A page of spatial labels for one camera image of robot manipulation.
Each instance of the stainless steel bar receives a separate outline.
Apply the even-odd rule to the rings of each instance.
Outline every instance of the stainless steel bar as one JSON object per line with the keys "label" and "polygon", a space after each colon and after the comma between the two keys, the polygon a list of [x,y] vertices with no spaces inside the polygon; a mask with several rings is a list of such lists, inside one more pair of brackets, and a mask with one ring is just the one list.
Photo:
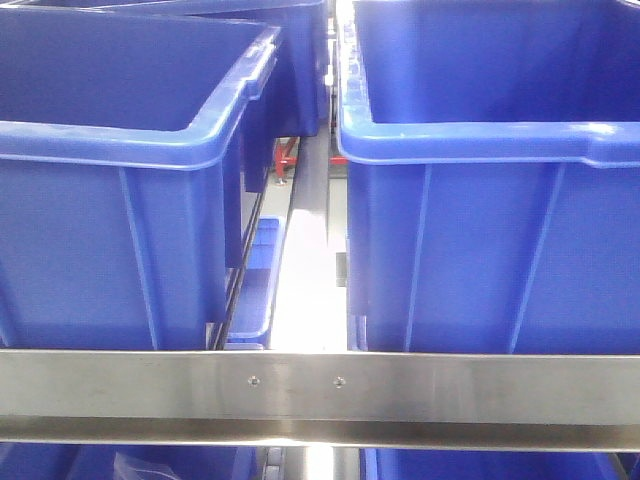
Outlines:
{"label": "stainless steel bar", "polygon": [[640,426],[634,356],[5,350],[0,384],[5,419]]}

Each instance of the bin handle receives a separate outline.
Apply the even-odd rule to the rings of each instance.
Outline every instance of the bin handle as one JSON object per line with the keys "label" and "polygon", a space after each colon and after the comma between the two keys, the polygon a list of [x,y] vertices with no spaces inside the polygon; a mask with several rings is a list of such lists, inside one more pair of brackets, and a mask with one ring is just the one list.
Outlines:
{"label": "bin handle", "polygon": [[[246,77],[245,93],[249,100],[257,100],[262,95],[262,90],[267,84],[277,62],[276,49],[277,46],[273,43],[269,43],[260,49],[260,57],[254,64],[251,73]],[[254,52],[249,52],[248,56],[249,58],[253,57]]]}

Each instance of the blue bin on lower shelf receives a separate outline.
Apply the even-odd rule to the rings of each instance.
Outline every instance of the blue bin on lower shelf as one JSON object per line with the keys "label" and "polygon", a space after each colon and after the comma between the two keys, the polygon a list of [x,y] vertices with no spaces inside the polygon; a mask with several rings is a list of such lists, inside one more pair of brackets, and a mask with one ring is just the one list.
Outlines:
{"label": "blue bin on lower shelf", "polygon": [[279,217],[263,217],[258,222],[240,296],[229,326],[228,349],[269,346],[284,228],[285,222]]}
{"label": "blue bin on lower shelf", "polygon": [[250,447],[0,444],[0,478],[20,480],[250,480]]}
{"label": "blue bin on lower shelf", "polygon": [[0,443],[0,478],[62,480],[78,448],[76,445]]}
{"label": "blue bin on lower shelf", "polygon": [[[238,18],[282,27],[283,43],[268,92],[278,137],[313,136],[328,116],[326,0],[20,0],[14,4],[99,7],[123,13]],[[272,161],[273,150],[269,150]]]}
{"label": "blue bin on lower shelf", "polygon": [[620,480],[604,453],[367,449],[362,480]]}
{"label": "blue bin on lower shelf", "polygon": [[248,139],[273,142],[245,112],[279,29],[0,8],[0,44],[4,345],[204,348],[264,179]]}
{"label": "blue bin on lower shelf", "polygon": [[640,8],[354,5],[339,142],[361,348],[640,353]]}

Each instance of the metal rail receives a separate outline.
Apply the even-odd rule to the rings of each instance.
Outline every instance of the metal rail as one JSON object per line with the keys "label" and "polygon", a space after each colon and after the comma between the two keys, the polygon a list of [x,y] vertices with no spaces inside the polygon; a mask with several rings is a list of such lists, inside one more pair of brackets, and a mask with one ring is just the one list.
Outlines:
{"label": "metal rail", "polygon": [[0,439],[640,449],[640,358],[0,352]]}

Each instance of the screw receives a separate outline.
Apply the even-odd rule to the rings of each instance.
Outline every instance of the screw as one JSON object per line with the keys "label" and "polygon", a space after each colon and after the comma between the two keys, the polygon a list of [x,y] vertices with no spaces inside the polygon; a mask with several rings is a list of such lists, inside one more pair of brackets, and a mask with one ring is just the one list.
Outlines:
{"label": "screw", "polygon": [[336,377],[333,381],[333,384],[336,386],[336,388],[342,388],[347,384],[347,381],[342,377]]}

